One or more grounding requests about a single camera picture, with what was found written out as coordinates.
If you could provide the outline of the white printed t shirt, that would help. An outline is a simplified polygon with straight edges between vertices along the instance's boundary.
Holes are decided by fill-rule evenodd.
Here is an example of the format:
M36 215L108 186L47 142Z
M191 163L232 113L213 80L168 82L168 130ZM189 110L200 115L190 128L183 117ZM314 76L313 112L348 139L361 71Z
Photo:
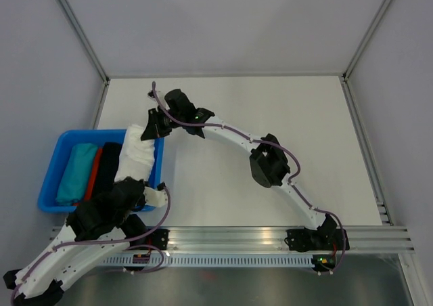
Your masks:
M118 170L114 182L130 177L134 180L147 181L155 163L155 140L141 140L144 128L139 125L127 127L124 142L119 155Z

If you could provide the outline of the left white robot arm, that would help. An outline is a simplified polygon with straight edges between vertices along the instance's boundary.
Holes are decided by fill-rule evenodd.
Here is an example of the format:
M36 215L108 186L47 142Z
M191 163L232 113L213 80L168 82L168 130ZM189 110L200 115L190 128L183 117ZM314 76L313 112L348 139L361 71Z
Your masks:
M81 276L109 255L140 249L148 230L135 211L145 204L146 181L130 177L81 203L59 234L29 265L3 279L12 305L55 305Z

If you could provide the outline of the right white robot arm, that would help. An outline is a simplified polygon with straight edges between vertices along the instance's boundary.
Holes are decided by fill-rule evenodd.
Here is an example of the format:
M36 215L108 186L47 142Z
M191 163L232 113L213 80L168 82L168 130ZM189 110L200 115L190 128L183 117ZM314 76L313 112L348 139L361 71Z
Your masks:
M182 128L190 135L239 148L248 156L253 180L264 188L279 192L305 217L305 227L286 232L284 241L290 250L303 253L349 249L348 235L341 220L334 213L315 207L297 186L295 178L300 174L300 163L295 163L296 170L292 172L289 162L296 157L281 146L274 135L269 133L260 137L245 133L222 121L214 112L195 107L180 89L169 91L162 99L152 89L148 96L157 106L147 113L142 139L160 139L173 129Z

